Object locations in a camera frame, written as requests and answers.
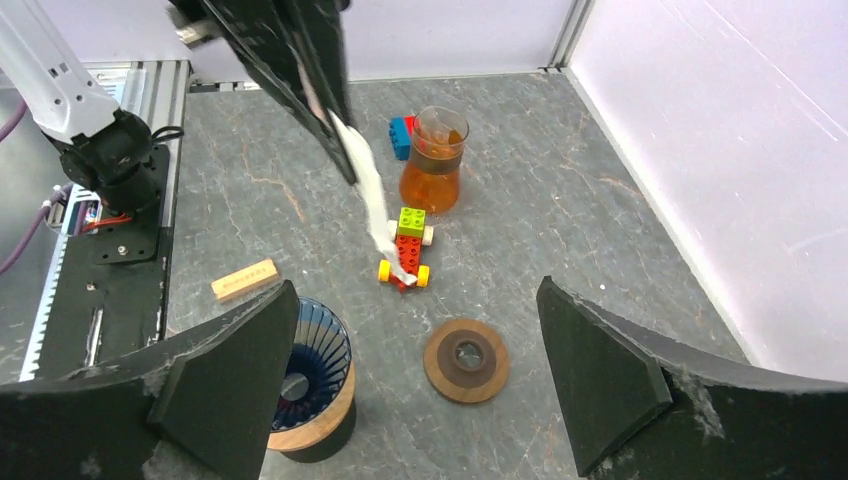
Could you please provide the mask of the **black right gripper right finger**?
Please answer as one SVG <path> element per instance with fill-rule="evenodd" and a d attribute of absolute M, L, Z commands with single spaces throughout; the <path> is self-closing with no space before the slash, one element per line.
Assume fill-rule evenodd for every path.
<path fill-rule="evenodd" d="M 586 479 L 843 479 L 847 387 L 725 359 L 545 278 L 537 307 Z"/>

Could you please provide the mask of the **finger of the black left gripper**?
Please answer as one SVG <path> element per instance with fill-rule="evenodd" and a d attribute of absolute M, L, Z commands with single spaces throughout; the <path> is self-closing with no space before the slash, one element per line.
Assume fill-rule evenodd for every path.
<path fill-rule="evenodd" d="M 357 176 L 345 153 L 326 108 L 315 93 L 307 98 L 311 113 L 299 103 L 291 109 L 295 94 L 291 88 L 292 70 L 299 62 L 296 48 L 304 42 L 292 28 L 292 1 L 211 0 L 201 3 L 207 18 L 215 23 L 244 66 L 250 78 L 283 106 L 320 143 L 344 180 L 354 185 Z M 306 61 L 298 67 L 302 80 L 315 76 L 323 81 L 320 69 Z"/>
<path fill-rule="evenodd" d="M 350 6 L 350 1 L 292 1 L 291 19 L 295 27 L 292 30 L 304 42 L 297 47 L 299 62 L 292 70 L 291 88 L 295 99 L 291 109 L 299 103 L 306 112 L 311 113 L 308 93 L 318 95 L 321 103 L 335 112 L 346 124 L 352 125 L 348 93 L 348 72 L 342 13 Z M 323 81 L 313 76 L 302 80 L 298 67 L 306 61 L 318 67 Z"/>

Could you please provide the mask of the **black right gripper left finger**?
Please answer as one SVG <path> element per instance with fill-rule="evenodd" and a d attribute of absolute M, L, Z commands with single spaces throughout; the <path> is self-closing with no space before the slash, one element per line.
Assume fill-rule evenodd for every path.
<path fill-rule="evenodd" d="M 255 479 L 299 298 L 284 281 L 150 347 L 1 389 L 5 479 Z"/>

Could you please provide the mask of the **light wooden ring holder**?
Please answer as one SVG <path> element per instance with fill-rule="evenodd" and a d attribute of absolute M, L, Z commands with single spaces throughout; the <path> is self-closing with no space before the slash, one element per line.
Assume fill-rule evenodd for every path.
<path fill-rule="evenodd" d="M 295 451 L 317 444 L 333 432 L 344 419 L 351 404 L 355 402 L 355 365 L 351 364 L 347 378 L 329 406 L 313 420 L 294 429 L 271 433 L 267 448 L 277 451 Z"/>

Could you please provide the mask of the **blue ribbed plastic dripper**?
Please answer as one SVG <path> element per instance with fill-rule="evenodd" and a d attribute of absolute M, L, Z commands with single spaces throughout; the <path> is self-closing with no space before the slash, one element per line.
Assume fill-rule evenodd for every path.
<path fill-rule="evenodd" d="M 352 364 L 350 340 L 341 320 L 324 304 L 299 299 L 300 310 L 273 432 L 291 430 L 326 410 L 341 392 Z"/>

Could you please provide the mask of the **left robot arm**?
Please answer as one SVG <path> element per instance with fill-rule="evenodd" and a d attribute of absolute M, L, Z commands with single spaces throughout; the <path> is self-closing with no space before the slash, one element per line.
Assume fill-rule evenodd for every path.
<path fill-rule="evenodd" d="M 343 1 L 173 1 L 187 46 L 224 40 L 260 87 L 310 131 L 344 180 L 372 157 L 353 129 Z M 93 78 L 36 1 L 1 5 L 1 68 L 59 152 L 66 176 L 113 213 L 158 204 L 169 181 L 152 171 L 153 134 Z"/>

